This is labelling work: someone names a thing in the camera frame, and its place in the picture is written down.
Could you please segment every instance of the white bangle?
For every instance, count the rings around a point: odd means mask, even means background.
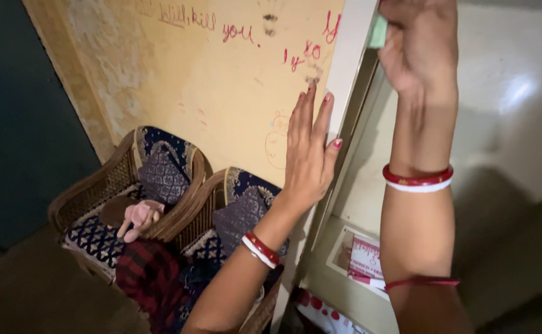
[[[431,184],[429,186],[405,186],[405,185],[397,184],[388,180],[386,180],[386,184],[388,184],[389,186],[392,186],[396,190],[405,191],[407,193],[434,193],[436,191],[446,188],[447,186],[450,186],[450,183],[452,182],[452,180],[453,180],[452,178],[449,178],[442,183]]]
[[[275,269],[277,267],[275,263],[271,262],[271,260],[262,254],[257,247],[254,247],[254,244],[248,238],[246,238],[246,235],[242,237],[242,242],[253,255],[256,255],[256,257],[258,257],[258,259],[266,264],[269,268]]]

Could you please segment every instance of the yellow wall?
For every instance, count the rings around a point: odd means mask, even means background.
[[[291,110],[311,80],[319,80],[321,100],[343,7],[343,0],[24,3],[40,35],[55,35],[43,37],[47,49],[75,49],[49,55],[55,67],[81,64],[82,72],[59,76],[102,161],[109,140],[156,125],[197,145],[214,171],[237,166],[279,186]],[[84,81],[93,100],[75,97],[69,81]]]

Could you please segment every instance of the dark teal wall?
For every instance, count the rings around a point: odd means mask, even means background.
[[[100,163],[19,0],[0,0],[0,248]]]

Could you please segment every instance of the red polka dot cloth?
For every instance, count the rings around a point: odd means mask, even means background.
[[[351,320],[313,296],[302,290],[297,300],[297,310],[308,320],[320,327],[325,333],[334,334],[371,334],[354,325]]]

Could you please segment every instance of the red bangle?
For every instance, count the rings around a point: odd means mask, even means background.
[[[382,170],[382,175],[387,181],[390,181],[395,184],[400,184],[402,186],[432,186],[434,184],[439,184],[445,182],[453,177],[454,169],[452,165],[448,165],[448,168],[444,171],[438,173],[433,177],[426,178],[404,178],[398,175],[394,175],[390,172],[388,167],[390,164],[387,164]]]
[[[394,282],[390,282],[386,284],[384,287],[384,290],[388,292],[388,290],[394,288],[395,286],[399,285],[405,285],[405,284],[411,284],[411,285],[453,285],[456,286],[460,283],[458,279],[450,278],[450,277],[430,277],[430,276],[414,276],[409,279],[403,279],[403,280],[395,280]]]
[[[252,242],[254,247],[258,249],[259,252],[261,252],[265,257],[269,259],[269,261],[275,265],[279,264],[279,256],[277,256],[277,253],[275,253],[271,248],[265,246],[265,244],[260,241],[252,231],[248,231],[245,234],[245,237]]]

